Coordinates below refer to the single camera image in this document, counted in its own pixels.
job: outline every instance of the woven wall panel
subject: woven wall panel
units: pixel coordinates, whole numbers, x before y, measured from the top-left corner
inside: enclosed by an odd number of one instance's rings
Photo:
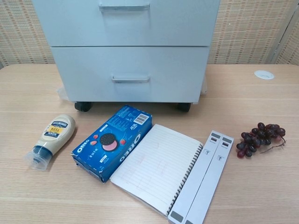
[[[222,0],[208,62],[264,63],[292,2]],[[54,62],[31,0],[0,0],[0,61]]]
[[[299,65],[299,18],[293,27],[284,48],[280,52],[276,63]]]

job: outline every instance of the oreo cookie image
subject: oreo cookie image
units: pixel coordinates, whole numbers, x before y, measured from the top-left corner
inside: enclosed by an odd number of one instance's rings
[[[107,133],[101,136],[100,143],[105,151],[113,151],[118,147],[116,136],[112,133]]]

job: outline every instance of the drawer handle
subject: drawer handle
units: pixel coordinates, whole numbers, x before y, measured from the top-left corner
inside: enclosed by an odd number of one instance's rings
[[[101,12],[140,12],[150,9],[150,4],[145,5],[134,5],[134,6],[105,6],[99,4],[99,9]]]
[[[150,76],[143,78],[118,78],[116,76],[111,77],[114,83],[147,83],[150,80]]]

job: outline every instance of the grape stem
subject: grape stem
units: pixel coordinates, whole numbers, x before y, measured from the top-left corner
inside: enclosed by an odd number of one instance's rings
[[[265,152],[268,152],[269,150],[271,150],[271,149],[273,149],[273,148],[284,146],[285,143],[286,143],[286,140],[285,140],[283,137],[281,137],[281,138],[284,140],[283,143],[281,143],[279,146],[272,146],[271,148],[267,149],[266,151],[261,152],[260,154],[265,153]]]

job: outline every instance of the bottle cap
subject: bottle cap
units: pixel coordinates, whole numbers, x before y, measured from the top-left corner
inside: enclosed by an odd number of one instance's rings
[[[42,146],[34,146],[32,151],[25,155],[24,160],[31,168],[44,171],[47,169],[48,163],[52,156],[52,152],[47,148]]]

